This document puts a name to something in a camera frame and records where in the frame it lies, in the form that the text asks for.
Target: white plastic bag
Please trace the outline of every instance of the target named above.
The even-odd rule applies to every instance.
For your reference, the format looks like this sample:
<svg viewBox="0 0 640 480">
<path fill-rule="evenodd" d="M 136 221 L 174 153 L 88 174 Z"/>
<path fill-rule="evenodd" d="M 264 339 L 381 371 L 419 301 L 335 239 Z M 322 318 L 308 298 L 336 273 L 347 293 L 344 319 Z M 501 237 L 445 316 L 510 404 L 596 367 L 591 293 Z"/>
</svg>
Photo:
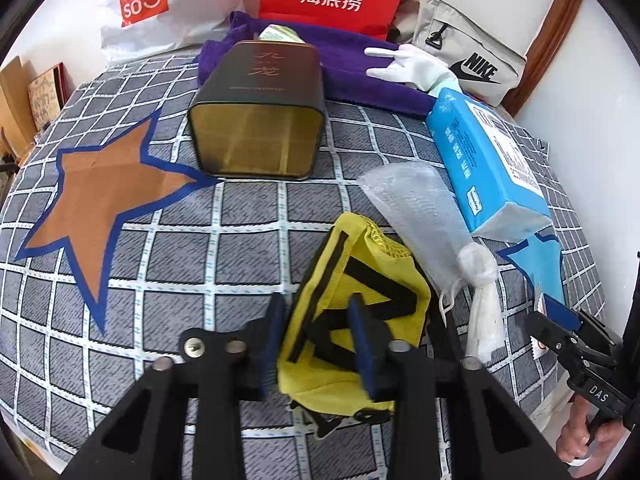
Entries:
<svg viewBox="0 0 640 480">
<path fill-rule="evenodd" d="M 107 65 L 220 40 L 242 0 L 97 0 Z"/>
<path fill-rule="evenodd" d="M 475 243 L 438 171 L 428 162 L 387 164 L 358 180 L 372 204 L 412 250 L 439 294 L 443 322 L 465 283 L 475 287 L 466 355 L 482 362 L 504 345 L 504 325 L 495 286 L 498 265 Z"/>
</svg>

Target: bed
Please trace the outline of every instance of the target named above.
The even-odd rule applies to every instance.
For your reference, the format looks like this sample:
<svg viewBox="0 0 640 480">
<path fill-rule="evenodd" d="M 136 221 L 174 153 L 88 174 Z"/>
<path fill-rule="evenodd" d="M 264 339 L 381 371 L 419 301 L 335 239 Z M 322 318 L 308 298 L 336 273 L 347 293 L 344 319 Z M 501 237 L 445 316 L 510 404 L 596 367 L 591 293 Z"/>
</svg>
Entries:
<svg viewBox="0 0 640 480">
<path fill-rule="evenodd" d="M 226 178 L 173 205 L 124 224 L 108 281 L 106 330 L 89 316 L 63 250 L 16 260 L 25 235 L 52 202 L 60 148 L 113 139 L 161 107 L 149 153 L 197 167 L 186 121 L 196 90 L 197 51 L 181 51 L 108 70 L 81 85 L 17 175 L 0 218 L 0 412 L 32 449 L 60 471 L 120 396 L 161 355 L 177 355 L 187 328 L 228 332 L 260 317 L 269 295 L 290 295 L 336 217 L 363 214 L 385 233 L 385 219 L 355 179 L 382 164 L 427 160 L 450 182 L 424 123 L 382 110 L 327 102 L 326 129 L 313 175 L 302 182 Z M 562 278 L 572 308 L 601 319 L 600 279 L 570 200 L 547 162 L 548 146 L 518 129 L 514 140 L 551 208 L 562 243 Z M 505 243 L 479 240 L 490 250 Z M 498 258 L 505 345 L 488 368 L 527 415 L 556 387 L 553 353 L 534 361 L 524 318 L 532 291 Z M 453 310 L 465 343 L 471 295 Z M 446 406 L 437 401 L 440 469 L 450 478 Z M 242 404 L 247 478 L 384 478 L 392 422 L 345 419 L 318 440 L 315 426 L 287 397 Z M 189 478 L 194 410 L 185 426 Z"/>
</svg>

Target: finger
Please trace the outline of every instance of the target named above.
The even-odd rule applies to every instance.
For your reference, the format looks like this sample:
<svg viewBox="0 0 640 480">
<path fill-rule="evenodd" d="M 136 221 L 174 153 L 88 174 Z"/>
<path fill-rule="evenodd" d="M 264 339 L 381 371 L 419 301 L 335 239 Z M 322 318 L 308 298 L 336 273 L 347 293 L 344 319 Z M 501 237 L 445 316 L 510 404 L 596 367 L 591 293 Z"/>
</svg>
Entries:
<svg viewBox="0 0 640 480">
<path fill-rule="evenodd" d="M 566 451 L 562 449 L 556 449 L 556 455 L 560 460 L 566 463 L 572 462 L 575 459 L 575 456 L 571 456 L 570 454 L 568 454 Z"/>
<path fill-rule="evenodd" d="M 389 50 L 388 48 L 378 48 L 376 46 L 368 46 L 364 49 L 364 53 L 367 56 L 373 57 L 395 57 L 396 51 Z"/>
<path fill-rule="evenodd" d="M 425 54 L 423 50 L 416 48 L 416 50 L 395 50 L 394 57 L 396 59 L 409 59 L 411 57 L 420 56 L 420 54 Z"/>
<path fill-rule="evenodd" d="M 377 77 L 392 83 L 406 83 L 408 79 L 404 75 L 404 70 L 393 70 L 392 68 L 368 68 L 366 74 L 370 77 Z"/>
<path fill-rule="evenodd" d="M 562 428 L 560 438 L 558 438 L 558 442 L 556 444 L 560 449 L 573 455 L 574 458 L 583 458 L 588 452 L 587 447 L 582 444 L 581 441 L 574 438 L 571 428 L 567 426 Z"/>
<path fill-rule="evenodd" d="M 587 415 L 591 405 L 588 400 L 582 397 L 576 397 L 571 405 L 571 413 L 569 415 L 569 428 L 574 438 L 580 444 L 586 444 L 589 441 L 589 430 L 587 429 Z"/>
<path fill-rule="evenodd" d="M 612 420 L 598 428 L 598 431 L 596 431 L 596 440 L 600 443 L 611 440 L 618 442 L 624 433 L 625 427 L 622 420 Z"/>
<path fill-rule="evenodd" d="M 412 45 L 411 43 L 404 43 L 398 46 L 398 50 L 413 50 L 414 52 L 424 52 L 426 54 L 426 52 L 423 49 L 418 48 L 415 45 Z"/>
</svg>

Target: bolt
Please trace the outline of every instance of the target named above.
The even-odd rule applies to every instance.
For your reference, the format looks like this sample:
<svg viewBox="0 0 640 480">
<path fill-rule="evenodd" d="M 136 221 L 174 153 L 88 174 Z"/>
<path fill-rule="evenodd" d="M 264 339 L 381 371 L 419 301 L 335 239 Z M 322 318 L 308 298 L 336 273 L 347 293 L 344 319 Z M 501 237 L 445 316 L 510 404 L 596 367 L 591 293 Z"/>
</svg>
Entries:
<svg viewBox="0 0 640 480">
<path fill-rule="evenodd" d="M 188 357 L 197 358 L 201 357 L 204 354 L 204 343 L 202 339 L 197 337 L 190 337 L 184 343 L 184 353 L 187 354 Z"/>
<path fill-rule="evenodd" d="M 239 339 L 233 339 L 225 345 L 225 352 L 228 354 L 242 354 L 246 351 L 246 343 Z"/>
<path fill-rule="evenodd" d="M 154 370 L 157 370 L 159 372 L 164 372 L 169 368 L 171 368 L 173 365 L 174 365 L 174 360 L 164 355 L 156 359 L 151 366 Z"/>
<path fill-rule="evenodd" d="M 389 343 L 389 350 L 393 353 L 404 353 L 408 352 L 411 349 L 411 345 L 407 341 L 402 341 L 402 339 L 394 339 Z"/>
<path fill-rule="evenodd" d="M 481 370 L 482 369 L 482 361 L 477 357 L 473 357 L 472 355 L 468 355 L 462 358 L 462 367 L 465 370 Z"/>
</svg>

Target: nike logo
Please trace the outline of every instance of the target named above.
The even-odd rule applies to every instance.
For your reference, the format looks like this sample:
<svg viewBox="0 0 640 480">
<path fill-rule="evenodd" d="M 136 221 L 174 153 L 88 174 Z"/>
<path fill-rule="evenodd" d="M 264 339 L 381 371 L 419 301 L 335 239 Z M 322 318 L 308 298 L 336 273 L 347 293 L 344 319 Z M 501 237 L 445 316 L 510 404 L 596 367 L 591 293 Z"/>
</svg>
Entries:
<svg viewBox="0 0 640 480">
<path fill-rule="evenodd" d="M 462 67 L 466 66 L 472 72 L 463 70 Z M 464 81 L 478 81 L 482 83 L 498 84 L 497 81 L 491 81 L 491 77 L 498 72 L 497 67 L 489 63 L 484 57 L 474 52 L 469 59 L 460 60 L 449 67 L 449 69 L 456 75 L 458 79 Z"/>
</svg>

